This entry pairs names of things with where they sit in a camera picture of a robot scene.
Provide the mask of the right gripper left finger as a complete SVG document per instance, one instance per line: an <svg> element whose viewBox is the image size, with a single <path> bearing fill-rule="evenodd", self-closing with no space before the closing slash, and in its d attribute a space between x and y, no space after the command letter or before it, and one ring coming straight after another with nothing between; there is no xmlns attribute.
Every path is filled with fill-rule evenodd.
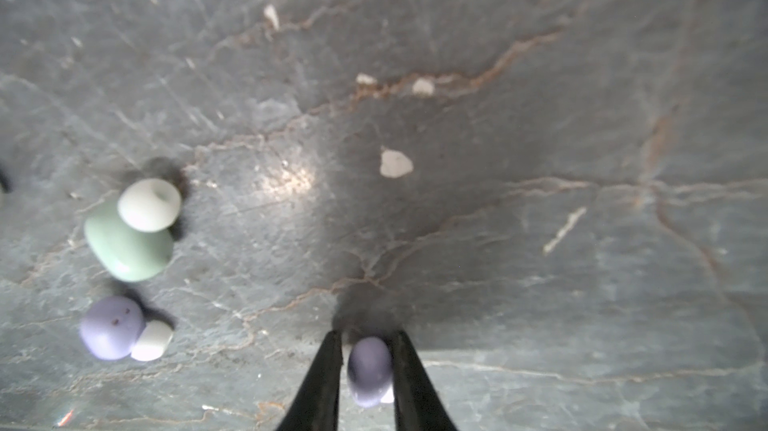
<svg viewBox="0 0 768 431"><path fill-rule="evenodd" d="M332 330L325 335L293 403L276 430L336 431L342 365L342 334Z"/></svg>

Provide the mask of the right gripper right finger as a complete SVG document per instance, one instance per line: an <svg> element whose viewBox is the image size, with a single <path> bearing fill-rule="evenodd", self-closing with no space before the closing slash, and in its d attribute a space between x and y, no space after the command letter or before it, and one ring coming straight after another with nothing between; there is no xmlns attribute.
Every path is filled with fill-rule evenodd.
<svg viewBox="0 0 768 431"><path fill-rule="evenodd" d="M397 431L457 431L404 330L391 340Z"/></svg>

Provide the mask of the purple earbud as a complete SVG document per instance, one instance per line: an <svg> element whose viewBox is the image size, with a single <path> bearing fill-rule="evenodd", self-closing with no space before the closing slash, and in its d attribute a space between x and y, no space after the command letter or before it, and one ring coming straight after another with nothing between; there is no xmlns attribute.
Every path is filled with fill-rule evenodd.
<svg viewBox="0 0 768 431"><path fill-rule="evenodd" d="M110 296L93 304L85 313L79 335L87 350L100 360L130 357L150 362L166 353L174 330L164 321L148 320L134 300Z"/></svg>
<svg viewBox="0 0 768 431"><path fill-rule="evenodd" d="M372 408L394 403L392 355L383 339L366 337L352 347L347 378L358 406Z"/></svg>

